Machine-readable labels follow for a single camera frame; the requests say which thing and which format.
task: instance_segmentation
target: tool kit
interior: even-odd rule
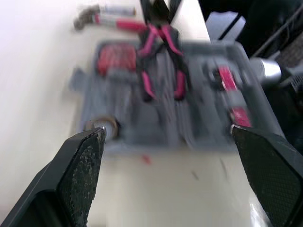
[[[115,132],[107,138],[107,150],[117,146],[120,152],[132,146],[175,148],[184,142],[192,148],[224,146],[233,143],[232,124],[283,135],[241,46],[181,43],[190,83],[184,84],[182,99],[176,98],[176,66],[165,48],[160,48],[146,67],[152,97],[144,97],[145,86],[133,68],[133,58],[112,55],[108,67],[100,68],[104,52],[118,48],[118,53],[123,49],[132,53],[130,47],[140,50],[136,42],[100,44],[93,72],[86,75],[78,69],[72,78],[71,85],[85,96],[79,131],[87,122],[102,117],[116,121],[119,133],[113,123],[104,122]]]

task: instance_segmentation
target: gray foam tray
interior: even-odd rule
[[[193,148],[233,144],[229,130],[229,105],[238,104],[250,114],[253,127],[278,135],[282,130],[266,99],[250,62],[239,44],[182,43],[182,51],[189,68],[193,89],[185,100],[173,99],[174,67],[165,50],[157,55],[149,68],[157,88],[157,100],[144,103],[140,98],[137,75],[111,69],[106,79],[97,72],[99,52],[104,45],[135,42],[104,42],[97,47],[93,72],[75,70],[74,89],[85,95],[80,129],[86,121],[101,115],[111,115],[121,124],[119,138],[107,143],[107,149],[176,147],[186,142]],[[213,71],[229,66],[241,93],[226,94],[215,89]]]

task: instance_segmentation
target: white surface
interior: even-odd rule
[[[82,98],[68,90],[73,68],[87,69],[101,40],[137,38],[111,28],[73,32],[77,7],[93,3],[11,0],[2,4],[0,222],[78,126]],[[123,4],[140,9],[138,0]],[[141,10],[137,19],[142,19]],[[209,39],[197,0],[183,1],[173,25],[183,39]],[[236,153],[183,151],[151,159],[147,166],[140,157],[105,153],[89,226],[249,225],[251,192]]]

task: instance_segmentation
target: pink tool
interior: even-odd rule
[[[222,85],[225,91],[238,90],[236,83],[233,79],[232,72],[228,67],[220,67],[219,75],[222,80]],[[233,107],[231,109],[231,114],[233,116],[233,121],[237,125],[250,127],[250,119],[246,110],[243,107]]]

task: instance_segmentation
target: pink pliers handle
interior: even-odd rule
[[[186,80],[189,82],[188,69],[183,61],[183,53],[178,47],[178,31],[169,24],[163,25],[160,29],[149,24],[148,30],[142,34],[143,44],[137,52],[137,73],[143,100],[148,102],[156,98],[151,79],[147,72],[147,66],[148,61],[153,55],[152,47],[158,36],[162,38],[176,69],[174,98],[176,100],[183,100],[186,93]]]

